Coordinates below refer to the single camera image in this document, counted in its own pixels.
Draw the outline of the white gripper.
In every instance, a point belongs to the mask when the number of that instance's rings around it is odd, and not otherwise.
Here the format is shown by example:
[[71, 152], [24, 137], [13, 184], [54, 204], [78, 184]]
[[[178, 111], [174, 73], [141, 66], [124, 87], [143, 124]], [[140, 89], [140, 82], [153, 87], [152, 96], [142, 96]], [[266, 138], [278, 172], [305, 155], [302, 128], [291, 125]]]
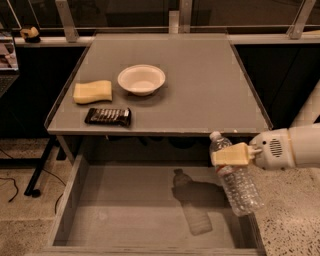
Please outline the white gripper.
[[247, 166], [254, 159], [253, 163], [264, 170], [296, 166], [288, 129], [262, 132], [249, 145], [238, 143], [211, 153], [212, 164]]

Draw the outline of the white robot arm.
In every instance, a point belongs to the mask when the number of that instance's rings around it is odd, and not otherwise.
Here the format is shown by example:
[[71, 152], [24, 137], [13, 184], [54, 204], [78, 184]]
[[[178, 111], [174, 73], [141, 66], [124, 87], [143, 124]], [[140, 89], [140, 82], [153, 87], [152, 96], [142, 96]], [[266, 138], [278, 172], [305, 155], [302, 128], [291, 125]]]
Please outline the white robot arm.
[[265, 131], [248, 144], [210, 149], [214, 166], [248, 166], [264, 170], [320, 167], [320, 82], [290, 128]]

